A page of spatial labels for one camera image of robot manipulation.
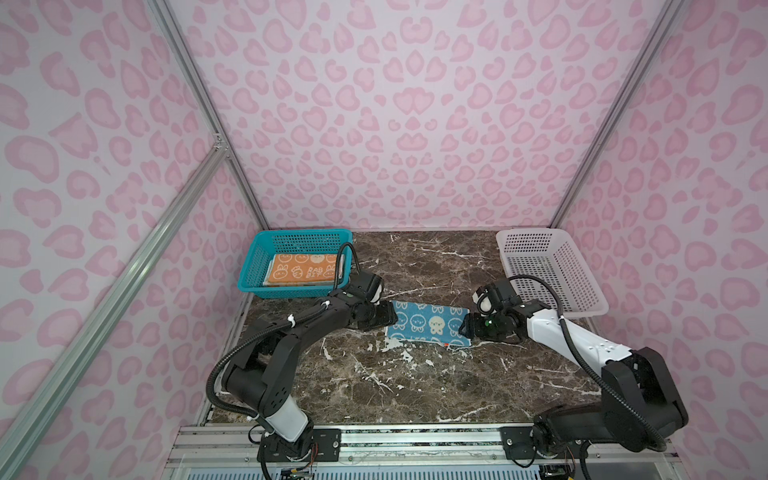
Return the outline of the blue patterned towel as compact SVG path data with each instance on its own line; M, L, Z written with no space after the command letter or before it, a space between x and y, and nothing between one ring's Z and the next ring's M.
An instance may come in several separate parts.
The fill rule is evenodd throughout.
M397 322L387 327L388 338L458 348L471 346L471 340L459 333L468 309L396 301L394 311Z

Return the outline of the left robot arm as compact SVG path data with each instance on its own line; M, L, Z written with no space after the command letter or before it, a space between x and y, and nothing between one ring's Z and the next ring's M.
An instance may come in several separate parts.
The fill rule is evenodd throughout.
M341 329L371 331L397 322L394 306L382 298L383 279L362 271L346 285L298 313L255 323L210 372L205 392L216 408L249 416L283 442L303 448L312 427L292 398L301 355Z

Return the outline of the white plastic basket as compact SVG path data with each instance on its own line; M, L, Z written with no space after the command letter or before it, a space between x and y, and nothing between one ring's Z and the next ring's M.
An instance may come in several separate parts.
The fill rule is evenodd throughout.
M599 317L608 301L574 240L564 230L515 228L496 234L508 276L535 276L560 297L568 318Z

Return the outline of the orange patterned towel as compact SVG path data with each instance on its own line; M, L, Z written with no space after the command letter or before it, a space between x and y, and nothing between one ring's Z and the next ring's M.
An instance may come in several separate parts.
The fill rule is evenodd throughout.
M336 254L276 254L264 279L267 286L309 286L333 283Z

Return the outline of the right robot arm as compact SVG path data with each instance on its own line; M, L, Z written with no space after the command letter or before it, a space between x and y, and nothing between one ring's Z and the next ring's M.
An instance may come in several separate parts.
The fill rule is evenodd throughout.
M530 433L536 451L554 455L575 442L665 451L668 438L688 425L689 415L663 356L650 347L612 342L571 322L561 298L544 280L534 281L548 292L545 300L523 299L515 280L479 287L460 334L497 343L511 338L537 342L578 365L600 390L596 402L538 414Z

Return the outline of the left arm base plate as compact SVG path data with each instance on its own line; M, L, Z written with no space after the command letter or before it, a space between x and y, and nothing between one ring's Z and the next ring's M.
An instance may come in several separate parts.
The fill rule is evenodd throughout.
M259 445L257 458L268 463L336 462L341 447L341 430L309 425L294 441L267 434Z

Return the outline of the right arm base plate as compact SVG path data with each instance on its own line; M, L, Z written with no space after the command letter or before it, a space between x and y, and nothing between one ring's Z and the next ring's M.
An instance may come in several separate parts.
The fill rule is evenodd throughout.
M562 442L541 425L503 426L499 429L507 460L523 466L536 461L571 459L578 443Z

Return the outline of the teal plastic basket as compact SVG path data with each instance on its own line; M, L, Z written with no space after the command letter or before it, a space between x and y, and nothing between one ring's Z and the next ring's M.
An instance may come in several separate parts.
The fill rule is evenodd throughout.
M254 237L238 288L262 299L323 297L349 279L352 254L347 229L262 231Z

